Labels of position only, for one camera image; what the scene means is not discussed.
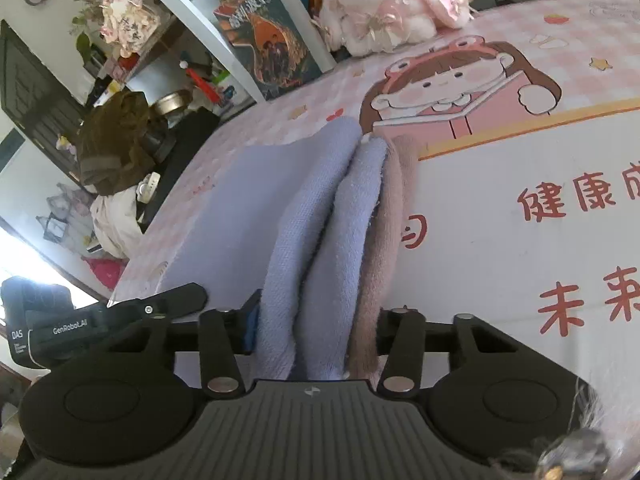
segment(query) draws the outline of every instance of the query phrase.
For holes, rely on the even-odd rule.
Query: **white cloth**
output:
[[[95,235],[102,248],[116,258],[131,258],[142,239],[136,221],[136,188],[99,196],[91,206]]]

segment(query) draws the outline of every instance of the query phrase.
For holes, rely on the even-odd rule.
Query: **metal bowl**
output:
[[[151,111],[159,117],[172,112],[182,111],[193,101],[193,95],[189,90],[178,90],[165,95],[151,105]]]

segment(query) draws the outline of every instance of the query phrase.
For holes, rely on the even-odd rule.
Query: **cartoon star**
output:
[[[306,105],[293,108],[293,110],[290,111],[289,113],[289,120],[292,121],[294,119],[297,119],[298,117],[300,117],[300,115],[304,114],[305,112],[306,112]]]
[[[593,68],[597,68],[598,70],[606,70],[607,68],[613,68],[606,59],[600,59],[597,57],[592,57],[589,66]]]

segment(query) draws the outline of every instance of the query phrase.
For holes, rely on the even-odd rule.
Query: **window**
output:
[[[11,276],[22,276],[40,283],[57,283],[71,291],[76,308],[96,303],[96,299],[60,276],[31,247],[0,229],[0,283]],[[0,325],[4,325],[4,307],[0,299]]]

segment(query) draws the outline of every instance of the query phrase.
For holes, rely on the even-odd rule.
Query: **metal screw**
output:
[[[383,383],[390,392],[397,394],[409,392],[414,389],[415,383],[409,377],[394,375],[385,379]]]
[[[233,377],[215,377],[207,383],[207,388],[217,394],[230,394],[238,389],[240,384]]]

